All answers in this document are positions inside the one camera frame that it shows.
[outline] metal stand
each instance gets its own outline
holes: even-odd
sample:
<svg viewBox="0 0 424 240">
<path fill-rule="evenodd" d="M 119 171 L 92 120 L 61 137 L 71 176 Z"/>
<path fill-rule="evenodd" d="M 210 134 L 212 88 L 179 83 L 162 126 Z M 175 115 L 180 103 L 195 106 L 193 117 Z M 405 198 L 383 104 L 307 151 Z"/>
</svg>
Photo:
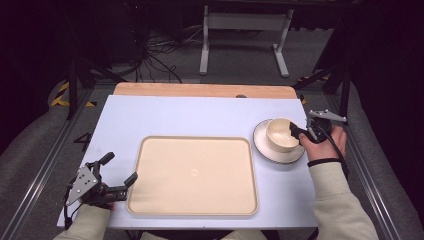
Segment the metal stand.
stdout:
<svg viewBox="0 0 424 240">
<path fill-rule="evenodd" d="M 96 85 L 96 81 L 90 72 L 91 69 L 97 70 L 117 83 L 126 82 L 126 80 L 84 57 L 82 47 L 80 46 L 79 40 L 75 34 L 73 34 L 74 31 L 68 20 L 69 18 L 66 16 L 66 11 L 62 6 L 61 1 L 46 0 L 46 6 L 49 7 L 52 18 L 57 25 L 57 29 L 63 36 L 63 46 L 70 62 L 68 75 L 70 97 L 69 113 L 67 117 L 67 120 L 70 120 L 77 111 L 78 80 L 81 82 L 83 88 L 93 88 Z"/>
<path fill-rule="evenodd" d="M 273 44 L 272 48 L 277 60 L 278 68 L 282 77 L 289 77 L 286 63 L 281 53 L 286 40 L 287 32 L 293 16 L 293 10 L 287 14 L 231 14 L 231 13 L 209 13 L 205 6 L 203 17 L 203 47 L 200 58 L 200 75 L 208 73 L 209 59 L 209 29 L 243 29 L 243 30 L 268 30 L 280 31 L 280 41 Z"/>
<path fill-rule="evenodd" d="M 292 87 L 294 90 L 300 90 L 303 87 L 308 86 L 309 84 L 316 82 L 322 77 L 331 74 L 328 78 L 327 82 L 322 87 L 324 94 L 334 94 L 340 84 L 342 86 L 342 95 L 340 101 L 340 116 L 347 117 L 347 107 L 349 102 L 349 90 L 350 90 L 350 73 L 348 71 L 347 66 L 345 65 L 337 65 L 330 67 L 328 69 L 322 70 L 311 77 L 308 77 L 306 80 L 302 82 L 298 82 Z"/>
</svg>

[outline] beige tray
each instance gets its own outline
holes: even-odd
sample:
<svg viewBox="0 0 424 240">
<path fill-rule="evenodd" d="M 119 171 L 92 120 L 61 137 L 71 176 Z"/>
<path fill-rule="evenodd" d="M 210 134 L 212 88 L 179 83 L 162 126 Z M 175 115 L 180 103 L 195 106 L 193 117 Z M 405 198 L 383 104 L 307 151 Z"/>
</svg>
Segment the beige tray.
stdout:
<svg viewBox="0 0 424 240">
<path fill-rule="evenodd" d="M 127 202 L 133 214 L 251 215 L 257 209 L 244 138 L 146 137 L 136 171 Z"/>
</svg>

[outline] sleeve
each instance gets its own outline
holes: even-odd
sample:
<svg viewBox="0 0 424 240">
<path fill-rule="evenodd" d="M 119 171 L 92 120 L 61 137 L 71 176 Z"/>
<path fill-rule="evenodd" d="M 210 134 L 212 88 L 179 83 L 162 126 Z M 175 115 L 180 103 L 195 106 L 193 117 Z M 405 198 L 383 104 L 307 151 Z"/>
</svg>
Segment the sleeve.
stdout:
<svg viewBox="0 0 424 240">
<path fill-rule="evenodd" d="M 102 240 L 109 221 L 110 210 L 82 205 L 71 227 L 54 240 Z"/>
<path fill-rule="evenodd" d="M 350 191 L 340 162 L 309 168 L 315 187 L 318 239 L 378 239 L 369 216 Z"/>
</svg>

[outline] saucer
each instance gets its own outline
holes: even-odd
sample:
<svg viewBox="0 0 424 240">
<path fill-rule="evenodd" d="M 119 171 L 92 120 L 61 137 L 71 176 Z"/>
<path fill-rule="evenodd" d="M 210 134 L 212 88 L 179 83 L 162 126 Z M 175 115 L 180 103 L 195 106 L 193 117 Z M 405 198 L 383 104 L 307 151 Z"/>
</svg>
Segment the saucer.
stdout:
<svg viewBox="0 0 424 240">
<path fill-rule="evenodd" d="M 253 141 L 255 142 L 256 148 L 259 150 L 262 155 L 264 155 L 269 160 L 276 163 L 292 163 L 298 160 L 305 151 L 305 148 L 301 145 L 298 145 L 291 152 L 283 153 L 277 152 L 268 145 L 268 140 L 266 138 L 266 127 L 268 122 L 272 119 L 265 120 L 256 126 L 255 131 L 253 132 Z"/>
</svg>

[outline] metal leg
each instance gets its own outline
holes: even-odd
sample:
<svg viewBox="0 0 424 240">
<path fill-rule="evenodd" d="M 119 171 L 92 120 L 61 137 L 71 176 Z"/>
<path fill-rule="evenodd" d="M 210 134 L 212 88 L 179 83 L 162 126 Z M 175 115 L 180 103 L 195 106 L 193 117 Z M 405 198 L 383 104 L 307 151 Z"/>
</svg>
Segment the metal leg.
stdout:
<svg viewBox="0 0 424 240">
<path fill-rule="evenodd" d="M 86 58 L 80 58 L 80 63 L 83 64 L 86 68 L 86 73 L 89 73 L 89 69 L 95 69 L 97 70 L 99 73 L 105 75 L 106 77 L 110 78 L 111 80 L 120 83 L 120 82 L 127 82 L 127 80 L 117 76 L 116 74 L 112 73 L 111 71 L 105 69 L 104 67 L 99 66 L 98 64 L 96 64 L 95 62 L 86 59 Z M 93 82 L 92 86 L 94 87 L 94 85 L 96 84 L 94 79 L 91 79 L 90 81 Z"/>
<path fill-rule="evenodd" d="M 347 117 L 349 92 L 350 92 L 350 73 L 346 71 L 346 76 L 343 79 L 342 96 L 341 96 L 341 102 L 340 102 L 340 116 L 342 117 Z"/>
<path fill-rule="evenodd" d="M 335 69 L 322 87 L 324 94 L 334 94 L 346 78 L 346 72 L 345 65 L 340 65 L 339 68 Z"/>
<path fill-rule="evenodd" d="M 284 61 L 283 54 L 281 51 L 283 50 L 284 41 L 286 40 L 292 16 L 293 10 L 288 10 L 286 14 L 286 20 L 284 21 L 283 27 L 281 28 L 280 42 L 278 43 L 278 45 L 273 44 L 275 58 L 277 59 L 278 68 L 280 69 L 282 77 L 289 77 L 289 71 L 287 70 L 286 62 Z"/>
<path fill-rule="evenodd" d="M 296 84 L 295 84 L 295 85 L 293 85 L 292 87 L 293 87 L 295 90 L 299 90 L 299 89 L 301 89 L 301 88 L 303 88 L 303 87 L 306 87 L 306 86 L 308 86 L 309 84 L 311 84 L 311 83 L 313 83 L 313 82 L 317 81 L 318 79 L 320 79 L 320 78 L 322 78 L 322 77 L 327 76 L 328 74 L 330 74 L 330 73 L 334 72 L 334 71 L 335 71 L 336 69 L 338 69 L 338 68 L 339 68 L 339 66 L 333 66 L 333 67 L 331 67 L 331 68 L 329 68 L 329 69 L 322 70 L 322 71 L 320 71 L 320 72 L 318 72 L 318 73 L 315 73 L 314 75 L 310 76 L 308 79 L 306 79 L 306 80 L 304 80 L 304 81 L 302 81 L 302 82 L 298 82 L 298 83 L 296 83 Z"/>
<path fill-rule="evenodd" d="M 200 75 L 206 75 L 208 73 L 208 59 L 209 59 L 209 41 L 208 41 L 208 6 L 205 6 L 205 13 L 203 17 L 203 48 L 202 57 L 200 58 Z"/>
<path fill-rule="evenodd" d="M 75 60 L 75 75 L 85 89 L 93 88 L 96 85 L 96 80 L 93 78 L 90 68 L 81 60 Z"/>
</svg>

